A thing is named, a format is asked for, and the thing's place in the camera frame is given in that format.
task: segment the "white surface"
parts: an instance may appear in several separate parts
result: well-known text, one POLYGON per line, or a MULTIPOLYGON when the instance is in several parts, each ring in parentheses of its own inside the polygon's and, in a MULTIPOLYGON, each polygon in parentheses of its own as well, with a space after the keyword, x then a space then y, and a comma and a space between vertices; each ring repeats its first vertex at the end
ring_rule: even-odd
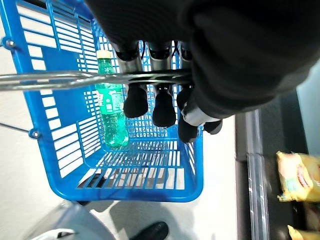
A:
MULTIPOLYGON (((0 37, 4 32, 0 21, 0 37)), ((14 73, 11 54, 0 48, 0 74, 14 73)), ((32 127, 21 92, 0 93, 0 122, 32 127)), ((0 127, 0 239, 18 240, 61 199, 50 189, 37 141, 0 127)), ((117 240, 154 221, 166 221, 169 240, 235 240, 235 123, 226 119, 216 136, 204 136, 204 189, 190 203, 92 202, 88 208, 117 240)))

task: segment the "green plastic bottle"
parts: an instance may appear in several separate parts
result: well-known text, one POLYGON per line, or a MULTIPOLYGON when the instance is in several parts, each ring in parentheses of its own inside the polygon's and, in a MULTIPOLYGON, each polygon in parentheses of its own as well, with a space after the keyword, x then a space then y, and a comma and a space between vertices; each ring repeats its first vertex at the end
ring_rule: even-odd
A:
MULTIPOLYGON (((111 64, 111 52, 98 50, 96 57, 100 74, 114 73, 114 68, 111 64)), ((129 141, 129 135, 126 129, 122 84, 100 83, 95 85, 95 89, 98 91, 105 144, 112 148, 126 146, 129 141)))

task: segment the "blue shopping basket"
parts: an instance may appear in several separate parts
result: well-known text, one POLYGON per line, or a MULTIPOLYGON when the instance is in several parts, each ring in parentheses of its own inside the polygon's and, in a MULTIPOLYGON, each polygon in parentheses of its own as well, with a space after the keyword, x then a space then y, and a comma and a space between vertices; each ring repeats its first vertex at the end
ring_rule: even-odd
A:
MULTIPOLYGON (((14 43, 14 48, 3 46, 12 51, 18 73, 97 73, 99 49, 112 52, 112 64, 120 72, 111 45, 82 1, 0 0, 0 4, 6 34, 2 43, 14 43)), ((142 63, 144 71, 151 70, 147 50, 142 63)), ((178 68, 176 53, 172 69, 178 68)), ((173 87, 177 113, 178 88, 173 87)), ((177 124, 154 126, 152 86, 148 90, 148 113, 126 120, 129 144, 117 149, 104 144, 93 85, 24 92, 34 126, 31 136, 37 138, 50 187, 57 195, 71 201, 162 202, 189 202, 200 195, 202 132, 195 143, 184 144, 177 124)))

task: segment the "metal rod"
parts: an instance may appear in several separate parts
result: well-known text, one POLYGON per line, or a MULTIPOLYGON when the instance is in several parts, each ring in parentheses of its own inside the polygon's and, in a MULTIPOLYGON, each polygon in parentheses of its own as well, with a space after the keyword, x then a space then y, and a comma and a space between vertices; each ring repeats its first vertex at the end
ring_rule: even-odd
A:
POLYGON ((11 126, 11 125, 8 125, 8 124, 2 123, 2 122, 0 122, 0 126, 8 128, 8 129, 12 129, 12 130, 17 130, 17 131, 20 131, 20 132, 23 132, 23 133, 27 133, 27 134, 29 133, 29 130, 26 130, 26 129, 23 129, 23 128, 20 128, 20 127, 17 127, 17 126, 11 126))
POLYGON ((101 75, 82 71, 49 71, 0 75, 0 91, 72 89, 99 83, 110 84, 191 84, 189 70, 161 70, 101 75))

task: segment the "gray floor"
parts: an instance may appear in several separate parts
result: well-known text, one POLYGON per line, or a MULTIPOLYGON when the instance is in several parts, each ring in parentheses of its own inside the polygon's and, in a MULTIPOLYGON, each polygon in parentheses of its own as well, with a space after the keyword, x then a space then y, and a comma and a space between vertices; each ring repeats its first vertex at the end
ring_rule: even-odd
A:
MULTIPOLYGON (((0 74, 14 73, 10 52, 0 48, 0 56, 0 74)), ((32 128, 21 92, 0 93, 0 122, 32 128)), ((204 136, 204 189, 195 201, 103 201, 87 208, 117 240, 127 240, 158 220, 169 224, 169 240, 237 239, 234 126, 231 117, 224 121, 219 135, 204 136)), ((0 150, 0 239, 18 240, 62 199, 49 187, 35 140, 0 127, 0 150)))

